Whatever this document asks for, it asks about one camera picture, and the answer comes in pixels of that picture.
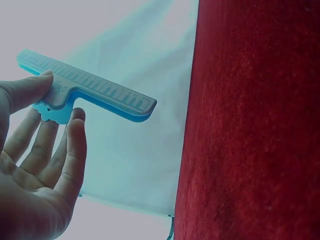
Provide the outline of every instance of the red fabric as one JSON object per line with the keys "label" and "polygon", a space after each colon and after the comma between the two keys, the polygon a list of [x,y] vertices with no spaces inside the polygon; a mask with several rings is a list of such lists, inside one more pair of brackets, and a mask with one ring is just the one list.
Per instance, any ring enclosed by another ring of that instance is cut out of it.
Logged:
{"label": "red fabric", "polygon": [[200,0],[176,240],[320,240],[320,1]]}

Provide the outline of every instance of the white fabric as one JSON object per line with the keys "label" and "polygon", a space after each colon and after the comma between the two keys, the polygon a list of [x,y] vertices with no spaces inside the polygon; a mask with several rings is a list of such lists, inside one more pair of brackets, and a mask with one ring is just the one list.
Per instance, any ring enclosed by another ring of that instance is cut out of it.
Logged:
{"label": "white fabric", "polygon": [[[11,22],[6,46],[1,46],[1,65],[14,66],[5,76],[28,75],[15,63],[17,53],[27,48],[157,99],[150,119],[142,123],[82,99],[75,102],[86,112],[88,154],[81,193],[99,202],[173,215],[199,0],[54,1],[50,7],[44,2],[7,6],[24,17]],[[12,116],[9,134],[26,111]]]}

